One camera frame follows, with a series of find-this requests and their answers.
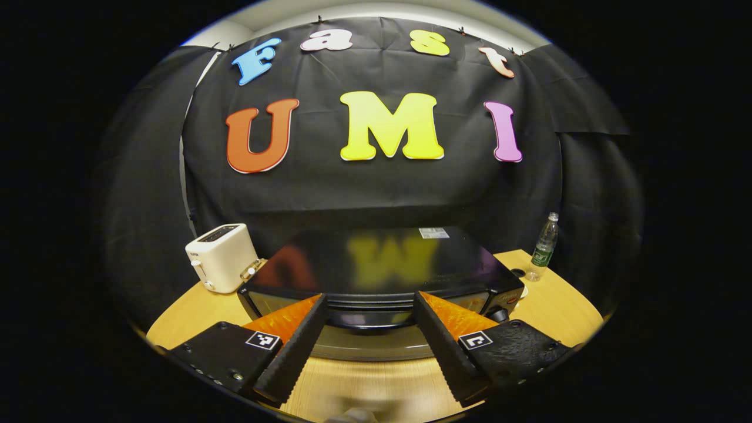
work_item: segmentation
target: plastic bottle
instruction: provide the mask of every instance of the plastic bottle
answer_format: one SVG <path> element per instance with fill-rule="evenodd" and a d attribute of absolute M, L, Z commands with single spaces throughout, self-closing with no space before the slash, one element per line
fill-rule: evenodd
<path fill-rule="evenodd" d="M 556 247 L 556 239 L 559 237 L 559 214 L 549 213 L 548 222 L 541 230 L 538 242 L 535 243 L 535 251 L 532 253 L 530 267 L 525 274 L 525 279 L 529 281 L 538 281 L 548 268 L 548 262 L 553 255 L 553 248 Z"/>

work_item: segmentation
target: black fabric backdrop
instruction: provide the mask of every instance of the black fabric backdrop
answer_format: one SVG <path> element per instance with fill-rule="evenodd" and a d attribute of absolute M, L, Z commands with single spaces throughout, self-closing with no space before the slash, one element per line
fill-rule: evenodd
<path fill-rule="evenodd" d="M 144 331 L 196 283 L 180 188 L 180 131 L 193 88 L 217 50 L 179 47 L 126 98 L 93 172 L 95 221 L 115 299 Z"/>
<path fill-rule="evenodd" d="M 300 49 L 312 32 L 334 28 L 353 33 L 351 48 Z M 414 51 L 414 29 L 442 34 L 449 55 Z M 239 86 L 232 61 L 270 38 L 282 40 L 271 68 Z M 515 78 L 499 75 L 478 47 L 504 55 Z M 550 266 L 601 313 L 613 309 L 617 279 L 638 251 L 643 218 L 629 132 L 592 78 L 553 45 L 520 57 L 452 29 L 376 17 L 298 26 L 220 54 L 193 92 L 183 122 L 193 85 L 213 53 L 178 49 L 140 84 L 156 87 L 147 81 L 163 75 L 159 89 L 126 102 L 109 132 L 111 144 L 130 155 L 115 166 L 114 184 L 121 186 L 105 206 L 106 263 L 116 295 L 143 329 L 196 282 L 183 250 L 192 236 L 177 175 L 181 129 L 187 199 L 199 234 L 243 222 L 259 255 L 270 257 L 303 229 L 459 225 L 492 252 L 531 253 L 547 213 L 558 211 L 562 232 Z M 358 90 L 373 91 L 391 112 L 408 93 L 434 96 L 444 158 L 409 160 L 398 151 L 390 159 L 377 149 L 373 160 L 342 160 L 349 123 L 339 97 Z M 287 98 L 300 106 L 292 112 L 285 159 L 256 174 L 230 168 L 227 116 L 258 108 L 250 147 L 262 151 L 271 132 L 265 108 Z M 139 108 L 128 106 L 141 100 Z M 485 101 L 514 110 L 521 162 L 493 157 L 496 137 Z M 118 132 L 125 122 L 131 129 Z"/>

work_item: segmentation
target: label sticker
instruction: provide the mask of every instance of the label sticker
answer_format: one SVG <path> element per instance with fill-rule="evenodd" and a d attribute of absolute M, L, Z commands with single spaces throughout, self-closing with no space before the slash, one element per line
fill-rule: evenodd
<path fill-rule="evenodd" d="M 423 239 L 449 238 L 449 234 L 443 227 L 421 227 L 418 230 Z"/>
<path fill-rule="evenodd" d="M 462 342 L 462 344 L 467 349 L 475 349 L 482 347 L 484 345 L 493 344 L 493 341 L 491 338 L 489 338 L 483 331 L 475 332 L 475 333 L 468 333 L 467 335 L 462 335 L 459 337 L 459 341 Z"/>
<path fill-rule="evenodd" d="M 254 347 L 268 349 L 269 351 L 271 351 L 271 349 L 274 348 L 275 345 L 277 345 L 277 341 L 279 340 L 279 336 L 270 335 L 263 332 L 255 332 L 253 336 L 251 338 L 248 338 L 248 341 L 246 341 L 245 343 L 247 343 L 248 345 L 253 345 Z"/>

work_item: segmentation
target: bottle label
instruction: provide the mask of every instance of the bottle label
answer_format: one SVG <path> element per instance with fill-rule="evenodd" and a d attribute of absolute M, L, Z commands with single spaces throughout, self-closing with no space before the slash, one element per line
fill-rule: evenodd
<path fill-rule="evenodd" d="M 536 248 L 532 253 L 532 263 L 538 267 L 546 267 L 548 261 L 551 260 L 552 253 L 553 251 L 542 251 Z"/>

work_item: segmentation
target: table surface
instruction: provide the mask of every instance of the table surface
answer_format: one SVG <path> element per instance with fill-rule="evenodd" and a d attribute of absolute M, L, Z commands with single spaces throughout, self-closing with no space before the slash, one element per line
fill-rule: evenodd
<path fill-rule="evenodd" d="M 530 263 L 523 250 L 494 257 L 509 269 L 527 269 Z M 528 294 L 510 319 L 525 321 L 567 346 L 586 342 L 603 324 L 598 310 L 551 269 L 539 281 L 520 280 Z M 199 282 L 159 316 L 146 337 L 172 349 L 218 321 L 244 325 L 250 320 L 236 294 L 210 292 Z M 280 410 L 318 423 L 351 407 L 371 410 L 379 423 L 430 421 L 470 408 L 454 400 L 434 358 L 356 362 L 311 357 Z"/>

